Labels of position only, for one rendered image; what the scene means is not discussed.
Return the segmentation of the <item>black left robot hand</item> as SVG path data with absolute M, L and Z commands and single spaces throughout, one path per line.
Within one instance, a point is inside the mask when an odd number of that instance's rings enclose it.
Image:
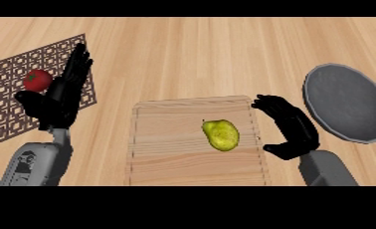
M 74 124 L 92 65 L 90 52 L 86 45 L 78 43 L 64 73 L 55 78 L 46 94 L 33 91 L 19 91 L 15 94 L 27 116 L 39 120 L 40 130 L 70 128 Z

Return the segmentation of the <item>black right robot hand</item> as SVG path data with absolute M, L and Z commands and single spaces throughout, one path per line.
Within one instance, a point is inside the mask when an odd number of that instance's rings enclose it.
M 251 107 L 274 120 L 285 137 L 280 144 L 267 144 L 263 149 L 280 159 L 289 160 L 319 148 L 319 132 L 303 110 L 279 96 L 258 95 Z

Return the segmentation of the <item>grey round pan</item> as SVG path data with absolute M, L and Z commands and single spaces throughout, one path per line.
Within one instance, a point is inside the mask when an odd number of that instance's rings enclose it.
M 347 65 L 314 67 L 303 84 L 307 110 L 341 139 L 376 143 L 376 82 Z

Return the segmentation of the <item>yellow-green pear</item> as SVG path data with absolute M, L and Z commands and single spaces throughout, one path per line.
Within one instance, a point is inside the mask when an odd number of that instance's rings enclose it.
M 205 121 L 202 132 L 210 145 L 220 151 L 230 151 L 239 144 L 239 131 L 226 119 Z

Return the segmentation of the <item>pale wooden cutting board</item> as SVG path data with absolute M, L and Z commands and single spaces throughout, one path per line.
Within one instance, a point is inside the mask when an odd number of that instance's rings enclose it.
M 246 96 L 140 102 L 133 108 L 126 184 L 270 184 L 260 130 Z M 211 120 L 229 120 L 239 145 L 214 149 L 202 132 Z

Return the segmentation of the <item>red tomato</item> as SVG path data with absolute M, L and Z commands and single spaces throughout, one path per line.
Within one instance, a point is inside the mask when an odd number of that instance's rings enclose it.
M 24 79 L 27 91 L 43 92 L 53 82 L 52 75 L 44 70 L 33 70 Z

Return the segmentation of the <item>brown patterned placemat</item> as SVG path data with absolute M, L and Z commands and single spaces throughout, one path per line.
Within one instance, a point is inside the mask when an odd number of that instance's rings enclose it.
M 39 121 L 27 116 L 15 100 L 15 94 L 25 90 L 24 80 L 33 70 L 44 70 L 53 77 L 62 75 L 78 43 L 87 43 L 84 34 L 0 60 L 0 142 L 39 127 Z

